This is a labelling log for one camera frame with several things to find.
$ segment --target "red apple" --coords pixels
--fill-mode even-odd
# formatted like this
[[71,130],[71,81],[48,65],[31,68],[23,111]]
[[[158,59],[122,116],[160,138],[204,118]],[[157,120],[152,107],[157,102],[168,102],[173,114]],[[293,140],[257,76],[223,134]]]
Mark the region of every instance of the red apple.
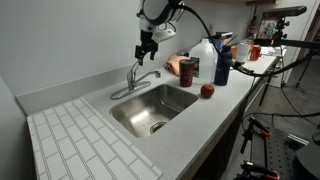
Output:
[[205,84],[201,87],[201,95],[204,98],[211,98],[214,93],[214,87],[211,84]]

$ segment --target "stainless steel sink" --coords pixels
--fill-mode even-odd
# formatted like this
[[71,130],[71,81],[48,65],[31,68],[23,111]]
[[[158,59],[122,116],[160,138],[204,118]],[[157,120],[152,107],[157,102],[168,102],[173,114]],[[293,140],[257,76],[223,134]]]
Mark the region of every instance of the stainless steel sink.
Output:
[[164,84],[114,106],[110,114],[134,136],[148,137],[197,100]]

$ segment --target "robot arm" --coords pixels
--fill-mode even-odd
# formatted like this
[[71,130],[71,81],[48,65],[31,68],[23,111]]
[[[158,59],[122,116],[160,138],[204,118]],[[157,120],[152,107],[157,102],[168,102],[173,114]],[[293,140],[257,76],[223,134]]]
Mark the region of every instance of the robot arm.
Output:
[[175,10],[174,6],[177,5],[184,5],[184,2],[182,0],[141,0],[137,13],[140,18],[141,45],[136,46],[135,51],[139,65],[143,65],[143,58],[149,52],[150,59],[153,60],[158,51],[158,44],[175,35],[171,29],[159,30],[159,26],[177,19],[182,14],[183,10]]

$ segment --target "white countertop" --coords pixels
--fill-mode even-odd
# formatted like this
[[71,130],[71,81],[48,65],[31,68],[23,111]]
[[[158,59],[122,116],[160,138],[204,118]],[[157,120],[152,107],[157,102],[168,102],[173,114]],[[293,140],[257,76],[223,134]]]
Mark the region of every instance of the white countertop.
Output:
[[[263,73],[274,59],[275,57],[272,56],[262,56],[258,61],[247,61],[245,67],[254,70],[256,73]],[[202,84],[193,83],[192,87],[181,88],[178,77],[170,74],[164,68],[159,69],[159,71],[161,72],[161,78],[156,79],[154,76],[149,76],[145,79],[151,82],[151,86],[120,100],[111,100],[110,96],[112,93],[127,86],[126,81],[89,93],[83,96],[83,100],[88,102],[88,105],[92,105],[98,111],[98,114],[103,116],[102,118],[106,119],[111,126],[124,136],[125,140],[123,142],[130,141],[142,152],[142,156],[145,155],[147,159],[151,160],[153,165],[150,168],[155,167],[153,169],[153,172],[156,172],[155,175],[158,177],[162,172],[159,179],[177,179],[185,173],[207,143],[214,137],[224,120],[243,100],[251,87],[253,77],[232,70],[230,71],[228,85],[222,87],[215,85],[215,93],[212,98],[203,99],[200,96]],[[157,133],[147,138],[133,136],[109,114],[109,110],[114,105],[147,92],[161,84],[169,84],[181,88],[198,95],[199,99],[158,130]]]

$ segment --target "faucet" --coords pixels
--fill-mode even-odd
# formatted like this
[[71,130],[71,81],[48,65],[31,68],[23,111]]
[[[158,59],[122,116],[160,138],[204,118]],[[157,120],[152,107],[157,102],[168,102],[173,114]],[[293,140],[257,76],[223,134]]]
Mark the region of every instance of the faucet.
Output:
[[160,78],[161,74],[159,71],[151,71],[146,73],[145,75],[143,75],[142,77],[140,77],[138,80],[136,80],[136,72],[138,70],[139,67],[139,62],[136,62],[132,68],[130,69],[130,71],[127,74],[127,82],[128,82],[128,87],[121,89],[115,93],[113,93],[111,95],[111,99],[113,100],[117,100],[120,98],[123,98],[129,94],[132,94],[136,91],[139,91],[145,87],[148,87],[151,85],[151,83],[149,81],[144,81],[144,82],[140,82],[142,81],[144,78],[146,78],[149,75],[154,74],[156,76],[156,78]]

